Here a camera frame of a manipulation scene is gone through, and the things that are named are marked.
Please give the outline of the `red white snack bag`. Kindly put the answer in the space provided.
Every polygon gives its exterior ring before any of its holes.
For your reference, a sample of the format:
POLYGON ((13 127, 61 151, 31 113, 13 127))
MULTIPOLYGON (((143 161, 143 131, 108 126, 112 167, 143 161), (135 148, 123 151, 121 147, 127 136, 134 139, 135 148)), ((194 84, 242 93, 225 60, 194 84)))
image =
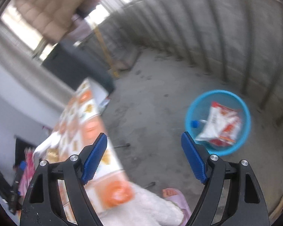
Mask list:
POLYGON ((240 111, 212 102, 207 120, 196 141, 207 142, 215 147, 233 146, 241 130, 240 111))

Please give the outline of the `pink floral bed quilt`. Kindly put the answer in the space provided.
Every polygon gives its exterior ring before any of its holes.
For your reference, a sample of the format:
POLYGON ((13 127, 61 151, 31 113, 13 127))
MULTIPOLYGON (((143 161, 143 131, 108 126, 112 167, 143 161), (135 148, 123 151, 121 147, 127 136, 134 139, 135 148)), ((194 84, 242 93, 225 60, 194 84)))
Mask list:
POLYGON ((25 168, 23 170, 23 174, 21 180, 19 182, 20 195, 25 197, 27 190, 29 188, 31 179, 35 172, 35 162, 34 162, 34 147, 26 147, 18 152, 16 152, 16 161, 15 165, 17 167, 23 167, 22 163, 25 163, 25 168))

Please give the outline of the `purple slipper with foot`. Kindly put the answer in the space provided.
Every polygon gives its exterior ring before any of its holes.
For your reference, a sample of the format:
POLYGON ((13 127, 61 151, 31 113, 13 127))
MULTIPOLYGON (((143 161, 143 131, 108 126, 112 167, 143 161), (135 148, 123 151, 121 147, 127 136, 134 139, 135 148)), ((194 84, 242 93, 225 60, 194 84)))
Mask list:
POLYGON ((192 212, 185 196, 178 189, 166 188, 162 190, 162 197, 179 207, 183 213, 183 221, 180 225, 186 225, 192 215, 192 212))

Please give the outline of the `patterned tile tablecloth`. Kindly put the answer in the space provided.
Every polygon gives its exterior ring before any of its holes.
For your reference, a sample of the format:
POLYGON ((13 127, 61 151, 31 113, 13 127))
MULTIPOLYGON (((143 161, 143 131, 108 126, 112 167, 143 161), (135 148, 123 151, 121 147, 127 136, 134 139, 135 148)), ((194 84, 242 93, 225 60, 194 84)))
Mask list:
POLYGON ((52 134, 33 157, 48 168, 58 208, 76 225, 101 225, 99 217, 134 199, 100 114, 107 93, 85 79, 62 112, 52 134))

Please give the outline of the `blue bottle cap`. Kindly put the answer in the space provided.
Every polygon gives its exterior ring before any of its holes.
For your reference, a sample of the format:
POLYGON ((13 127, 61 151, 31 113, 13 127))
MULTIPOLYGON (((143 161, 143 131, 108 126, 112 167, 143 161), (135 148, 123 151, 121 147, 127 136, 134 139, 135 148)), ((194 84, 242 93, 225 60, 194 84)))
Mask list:
POLYGON ((196 129, 199 127, 199 121, 198 120, 192 120, 191 121, 191 127, 196 129))

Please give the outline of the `white fluffy pant leg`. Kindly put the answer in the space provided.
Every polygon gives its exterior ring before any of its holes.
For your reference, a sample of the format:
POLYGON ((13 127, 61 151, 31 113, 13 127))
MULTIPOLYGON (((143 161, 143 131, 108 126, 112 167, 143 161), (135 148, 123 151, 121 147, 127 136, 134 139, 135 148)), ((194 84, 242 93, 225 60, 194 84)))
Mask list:
POLYGON ((181 225, 184 214, 175 203, 130 183, 133 200, 99 216, 103 225, 181 225))

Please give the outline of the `black cabinet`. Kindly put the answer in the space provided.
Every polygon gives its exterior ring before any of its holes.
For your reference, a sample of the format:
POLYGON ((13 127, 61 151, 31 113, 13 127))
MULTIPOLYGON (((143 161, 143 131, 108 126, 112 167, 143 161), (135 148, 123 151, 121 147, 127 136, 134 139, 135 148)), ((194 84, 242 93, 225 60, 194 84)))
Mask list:
POLYGON ((94 57, 72 42, 59 42, 43 61, 42 66, 63 81, 71 89, 78 89, 86 78, 91 78, 111 94, 115 85, 112 76, 94 57))

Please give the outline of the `beige quilted jacket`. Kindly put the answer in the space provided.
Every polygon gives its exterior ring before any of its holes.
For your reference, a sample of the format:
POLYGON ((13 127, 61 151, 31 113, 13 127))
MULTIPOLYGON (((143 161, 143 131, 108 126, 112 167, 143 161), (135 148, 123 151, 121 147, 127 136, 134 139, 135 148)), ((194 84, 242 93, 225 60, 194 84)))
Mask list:
POLYGON ((46 40, 55 44, 75 29, 74 18, 87 17, 98 0, 14 0, 17 11, 46 40))

